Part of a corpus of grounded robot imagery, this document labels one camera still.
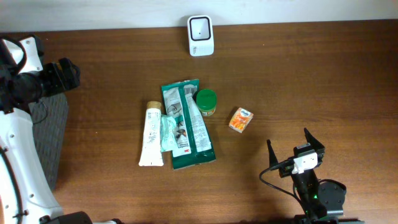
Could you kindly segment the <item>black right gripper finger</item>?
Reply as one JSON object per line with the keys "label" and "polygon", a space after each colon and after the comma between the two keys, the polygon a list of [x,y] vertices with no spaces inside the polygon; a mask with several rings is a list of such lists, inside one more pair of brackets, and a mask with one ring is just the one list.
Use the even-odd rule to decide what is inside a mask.
{"label": "black right gripper finger", "polygon": [[325,152],[325,146],[318,141],[307,128],[304,128],[304,133],[307,142],[313,147],[315,152]]}
{"label": "black right gripper finger", "polygon": [[274,152],[274,150],[272,148],[272,144],[271,144],[271,140],[270,139],[267,140],[267,149],[268,149],[268,152],[269,152],[269,166],[270,167],[274,167],[279,162],[278,162],[277,157],[275,155],[275,152]]}

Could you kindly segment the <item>light green small pouch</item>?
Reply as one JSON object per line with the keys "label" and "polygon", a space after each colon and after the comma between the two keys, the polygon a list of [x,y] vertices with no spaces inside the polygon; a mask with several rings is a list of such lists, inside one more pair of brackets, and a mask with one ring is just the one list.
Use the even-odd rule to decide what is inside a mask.
{"label": "light green small pouch", "polygon": [[178,148],[174,131],[177,127],[172,116],[162,114],[160,119],[160,146],[161,152],[173,151]]}

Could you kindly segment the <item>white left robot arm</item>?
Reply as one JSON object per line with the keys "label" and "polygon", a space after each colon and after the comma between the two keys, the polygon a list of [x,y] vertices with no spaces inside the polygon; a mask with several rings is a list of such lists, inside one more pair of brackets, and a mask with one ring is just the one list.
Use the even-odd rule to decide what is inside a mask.
{"label": "white left robot arm", "polygon": [[29,105],[80,85],[68,58],[44,63],[36,35],[1,37],[1,203],[4,223],[82,223],[87,213],[66,214],[47,183],[34,144]]}

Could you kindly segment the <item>white tube beige cap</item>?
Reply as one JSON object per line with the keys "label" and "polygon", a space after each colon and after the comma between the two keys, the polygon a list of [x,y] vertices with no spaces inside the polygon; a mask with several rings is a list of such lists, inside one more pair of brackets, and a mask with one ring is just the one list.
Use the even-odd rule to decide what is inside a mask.
{"label": "white tube beige cap", "polygon": [[161,102],[149,101],[147,103],[142,140],[142,152],[139,166],[163,166],[160,145],[160,120]]}

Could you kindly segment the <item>orange Kleenex tissue pack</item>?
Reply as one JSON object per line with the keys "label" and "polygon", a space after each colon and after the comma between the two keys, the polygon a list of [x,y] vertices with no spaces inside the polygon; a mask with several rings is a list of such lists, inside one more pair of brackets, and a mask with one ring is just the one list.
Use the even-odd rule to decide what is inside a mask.
{"label": "orange Kleenex tissue pack", "polygon": [[242,133],[253,119],[253,116],[254,114],[252,112],[244,108],[238,108],[229,122],[229,127]]}

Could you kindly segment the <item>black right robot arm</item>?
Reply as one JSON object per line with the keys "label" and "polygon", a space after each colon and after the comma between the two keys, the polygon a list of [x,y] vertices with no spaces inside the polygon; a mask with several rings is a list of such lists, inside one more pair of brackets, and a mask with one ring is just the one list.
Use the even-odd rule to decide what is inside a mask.
{"label": "black right robot arm", "polygon": [[[294,155],[279,162],[271,141],[267,140],[269,167],[259,174],[261,182],[267,186],[292,196],[301,206],[302,215],[294,216],[292,223],[338,223],[343,215],[346,186],[331,179],[319,179],[315,168],[319,167],[325,155],[325,146],[308,129],[304,129],[307,142],[294,147]],[[277,170],[281,178],[292,179],[292,191],[288,192],[267,181],[262,176]]]}

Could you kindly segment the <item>green white package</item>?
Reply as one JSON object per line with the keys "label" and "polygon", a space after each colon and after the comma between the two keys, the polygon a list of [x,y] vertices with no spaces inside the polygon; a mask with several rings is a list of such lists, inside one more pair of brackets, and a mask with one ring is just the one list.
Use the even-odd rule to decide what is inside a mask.
{"label": "green white package", "polygon": [[208,129],[194,100],[199,83],[194,79],[161,86],[165,112],[176,122],[173,135],[177,148],[172,150],[175,170],[216,160]]}

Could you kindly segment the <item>green lid seasoning jar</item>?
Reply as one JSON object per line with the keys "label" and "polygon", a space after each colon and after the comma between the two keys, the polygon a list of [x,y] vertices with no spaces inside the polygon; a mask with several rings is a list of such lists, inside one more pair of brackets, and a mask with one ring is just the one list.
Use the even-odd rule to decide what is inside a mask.
{"label": "green lid seasoning jar", "polygon": [[200,90],[196,97],[196,104],[203,116],[211,116],[216,111],[217,95],[213,90]]}

